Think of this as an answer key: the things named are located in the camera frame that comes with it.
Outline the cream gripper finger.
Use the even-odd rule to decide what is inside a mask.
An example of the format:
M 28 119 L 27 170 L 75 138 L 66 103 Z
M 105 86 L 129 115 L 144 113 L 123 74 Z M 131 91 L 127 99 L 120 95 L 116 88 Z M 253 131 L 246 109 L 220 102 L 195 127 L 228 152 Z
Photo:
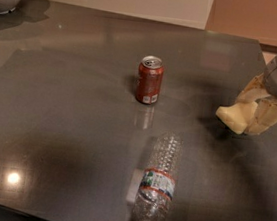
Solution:
M 261 73 L 251 79 L 242 92 L 239 93 L 235 101 L 237 103 L 247 104 L 268 96 L 269 92 L 265 89 L 264 75 Z
M 250 119 L 244 133 L 259 135 L 277 123 L 277 98 L 268 97 L 258 102 L 254 116 Z

